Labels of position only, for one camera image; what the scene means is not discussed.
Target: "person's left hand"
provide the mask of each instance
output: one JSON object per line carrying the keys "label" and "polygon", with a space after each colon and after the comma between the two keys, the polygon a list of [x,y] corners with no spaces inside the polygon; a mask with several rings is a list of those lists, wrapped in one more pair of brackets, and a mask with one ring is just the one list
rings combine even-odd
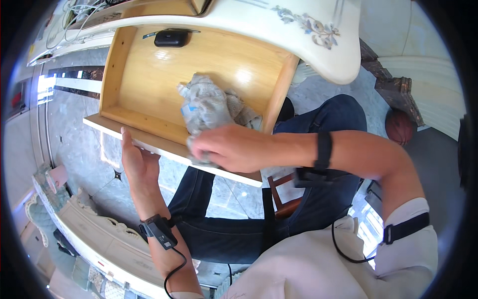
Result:
{"label": "person's left hand", "polygon": [[159,188],[159,158],[161,156],[133,145],[131,133],[121,128],[121,141],[124,172],[128,177],[132,192],[156,192]]}

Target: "basketball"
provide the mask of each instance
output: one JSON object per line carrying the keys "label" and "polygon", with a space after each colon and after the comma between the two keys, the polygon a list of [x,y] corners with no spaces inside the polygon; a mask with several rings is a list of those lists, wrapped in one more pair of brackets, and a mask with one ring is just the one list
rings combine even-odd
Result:
{"label": "basketball", "polygon": [[415,130],[408,114],[402,110],[391,110],[385,119],[385,131],[390,140],[399,145],[407,144]]}

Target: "white shirt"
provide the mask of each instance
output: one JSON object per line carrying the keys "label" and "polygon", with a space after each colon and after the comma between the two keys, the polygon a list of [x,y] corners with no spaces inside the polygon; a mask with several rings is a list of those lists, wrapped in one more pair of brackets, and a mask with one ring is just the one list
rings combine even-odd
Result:
{"label": "white shirt", "polygon": [[[385,222],[396,225],[424,212],[424,198],[397,208]],[[361,260],[363,241],[356,223],[345,216],[334,223],[337,246]],[[438,263],[436,233],[431,225],[390,245],[381,243],[375,270],[353,264],[336,251],[331,227],[286,238],[265,251],[236,280],[222,299],[418,298],[432,281]],[[197,299],[179,296],[178,299]]]}

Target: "floral inlay pattern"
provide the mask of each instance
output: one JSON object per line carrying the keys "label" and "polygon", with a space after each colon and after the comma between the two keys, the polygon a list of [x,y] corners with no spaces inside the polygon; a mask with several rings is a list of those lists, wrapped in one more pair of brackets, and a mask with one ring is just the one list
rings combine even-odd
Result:
{"label": "floral inlay pattern", "polygon": [[292,13],[287,8],[281,8],[279,5],[271,8],[272,11],[276,11],[277,15],[281,18],[284,24],[289,24],[294,21],[301,25],[301,28],[305,30],[305,34],[312,34],[312,41],[319,46],[327,49],[332,49],[333,45],[337,45],[335,36],[340,36],[337,28],[334,28],[332,23],[323,25],[320,21],[317,21],[308,13],[298,15]]}

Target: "shoe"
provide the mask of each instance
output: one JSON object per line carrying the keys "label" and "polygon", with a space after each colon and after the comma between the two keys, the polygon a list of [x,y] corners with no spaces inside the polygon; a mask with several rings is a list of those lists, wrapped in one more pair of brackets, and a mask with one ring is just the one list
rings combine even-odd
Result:
{"label": "shoe", "polygon": [[292,105],[291,100],[288,97],[285,97],[284,104],[282,104],[281,112],[277,117],[278,122],[284,122],[295,116],[294,106]]}

